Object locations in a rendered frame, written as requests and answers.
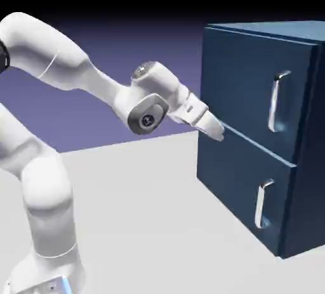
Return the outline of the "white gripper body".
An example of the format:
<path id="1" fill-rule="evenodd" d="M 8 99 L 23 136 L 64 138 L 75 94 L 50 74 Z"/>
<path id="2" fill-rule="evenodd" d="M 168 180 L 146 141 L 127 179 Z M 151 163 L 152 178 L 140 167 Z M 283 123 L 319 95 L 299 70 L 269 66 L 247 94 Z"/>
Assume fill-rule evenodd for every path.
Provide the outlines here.
<path id="1" fill-rule="evenodd" d="M 202 115 L 194 127 L 213 140 L 221 142 L 224 139 L 225 129 L 222 123 L 209 110 Z"/>

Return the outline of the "blue cabinet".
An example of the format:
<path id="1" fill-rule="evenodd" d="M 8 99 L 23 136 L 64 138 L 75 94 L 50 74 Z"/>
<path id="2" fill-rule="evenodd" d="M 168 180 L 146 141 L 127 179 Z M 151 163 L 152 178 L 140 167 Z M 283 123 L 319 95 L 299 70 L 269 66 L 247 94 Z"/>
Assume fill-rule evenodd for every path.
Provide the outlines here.
<path id="1" fill-rule="evenodd" d="M 198 179 L 275 256 L 325 245 L 325 22 L 209 24 L 201 68 Z"/>

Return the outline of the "blue cabinet door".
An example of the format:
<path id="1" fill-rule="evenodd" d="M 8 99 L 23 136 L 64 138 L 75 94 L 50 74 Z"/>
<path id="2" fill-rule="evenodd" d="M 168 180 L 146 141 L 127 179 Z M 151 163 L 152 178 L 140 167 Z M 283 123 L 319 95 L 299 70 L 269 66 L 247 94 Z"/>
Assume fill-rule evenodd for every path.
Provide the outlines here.
<path id="1" fill-rule="evenodd" d="M 227 126 L 290 163 L 298 161 L 305 100 L 320 46 L 206 27 L 202 42 L 201 98 Z M 273 133 L 268 116 L 274 76 L 281 82 Z"/>
<path id="2" fill-rule="evenodd" d="M 197 178 L 275 256 L 281 257 L 288 192 L 296 166 L 286 164 L 227 131 L 222 142 L 200 133 Z M 255 225 L 258 186 L 272 178 L 265 193 L 263 217 L 268 227 Z"/>

